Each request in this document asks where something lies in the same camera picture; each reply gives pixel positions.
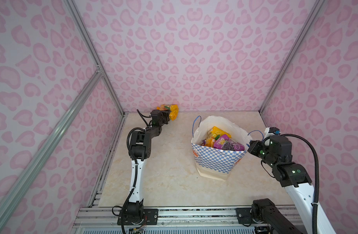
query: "pink wall panel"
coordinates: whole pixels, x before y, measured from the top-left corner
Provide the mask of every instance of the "pink wall panel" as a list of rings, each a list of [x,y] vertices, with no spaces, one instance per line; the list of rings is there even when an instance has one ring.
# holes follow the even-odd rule
[[[2,233],[68,232],[90,198],[119,120],[100,81]]]
[[[258,110],[314,0],[77,0],[125,111]]]
[[[0,0],[0,201],[94,71],[61,0]]]
[[[358,234],[358,1],[329,1],[263,118],[314,145],[321,205],[338,234]],[[314,178],[310,150],[292,141]]]

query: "mounting plate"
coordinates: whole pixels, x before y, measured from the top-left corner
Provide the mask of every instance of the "mounting plate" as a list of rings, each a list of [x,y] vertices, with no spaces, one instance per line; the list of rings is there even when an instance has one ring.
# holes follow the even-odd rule
[[[144,215],[147,217],[146,225],[157,225],[158,209],[144,209]],[[121,224],[121,217],[118,216],[118,225]],[[130,220],[124,220],[124,225],[135,225]]]
[[[254,224],[256,223],[254,220],[252,220],[250,216],[250,208],[236,208],[236,217],[239,224]]]

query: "purple snack bag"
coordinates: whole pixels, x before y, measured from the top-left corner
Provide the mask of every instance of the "purple snack bag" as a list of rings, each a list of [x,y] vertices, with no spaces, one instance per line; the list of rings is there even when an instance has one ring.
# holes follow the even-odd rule
[[[215,143],[214,143],[214,148],[216,148],[216,149],[222,149],[223,144],[224,144],[226,141],[228,141],[229,139],[230,139],[230,138],[229,138],[226,134],[222,135],[221,137],[218,138],[218,140],[215,141]]]
[[[235,151],[244,151],[245,147],[242,144],[237,143],[236,141],[229,139],[228,142],[233,145]]]

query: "beige tile floor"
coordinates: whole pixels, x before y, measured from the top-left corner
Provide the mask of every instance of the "beige tile floor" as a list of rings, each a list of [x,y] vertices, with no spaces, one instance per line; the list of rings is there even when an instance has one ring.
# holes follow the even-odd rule
[[[247,132],[265,129],[258,112],[179,113],[178,118],[164,125],[161,135],[152,140],[152,153],[144,174],[144,206],[251,205],[253,200],[263,198],[269,198],[276,205],[293,204],[279,182],[263,170],[261,160],[249,153],[233,168],[225,182],[199,176],[190,143],[193,120],[198,115],[203,119],[209,115],[226,117]],[[102,191],[100,207],[124,203],[131,177],[125,139],[130,129],[144,125],[137,113],[128,115]],[[259,132],[251,135],[254,139],[262,137]]]

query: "candy package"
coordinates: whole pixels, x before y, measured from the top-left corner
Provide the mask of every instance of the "candy package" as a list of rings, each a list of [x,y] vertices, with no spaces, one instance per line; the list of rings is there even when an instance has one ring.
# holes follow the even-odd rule
[[[208,146],[208,147],[214,147],[214,143],[216,140],[218,140],[218,138],[220,136],[223,136],[223,135],[227,135],[229,138],[231,138],[231,135],[226,133],[225,131],[217,128],[216,126],[214,126],[213,128],[211,128],[209,130],[209,132],[207,133],[207,136],[206,136],[206,140],[205,140],[205,146]]]
[[[218,138],[218,140],[215,141],[214,148],[222,149],[223,144],[228,140],[229,140],[229,137],[226,134],[222,135],[221,137]]]
[[[157,110],[170,110],[170,114],[168,116],[172,121],[176,119],[179,112],[178,105],[176,104],[173,105],[163,104],[161,106],[157,106]]]
[[[222,149],[232,151],[244,151],[245,147],[242,144],[239,144],[236,141],[229,139],[223,144]]]

